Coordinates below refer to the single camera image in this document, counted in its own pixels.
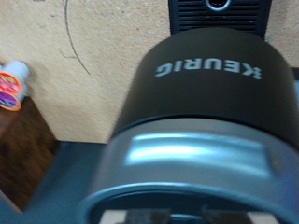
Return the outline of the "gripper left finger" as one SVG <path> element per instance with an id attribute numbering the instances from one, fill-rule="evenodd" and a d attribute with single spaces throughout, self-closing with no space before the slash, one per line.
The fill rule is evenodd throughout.
<path id="1" fill-rule="evenodd" d="M 106 210 L 101 224 L 170 224 L 171 212 L 167 209 Z"/>

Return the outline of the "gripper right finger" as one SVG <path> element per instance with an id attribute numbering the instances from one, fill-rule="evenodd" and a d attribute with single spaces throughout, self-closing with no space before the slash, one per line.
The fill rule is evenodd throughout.
<path id="1" fill-rule="evenodd" d="M 252 224 L 246 212 L 233 210 L 202 209 L 204 224 Z"/>

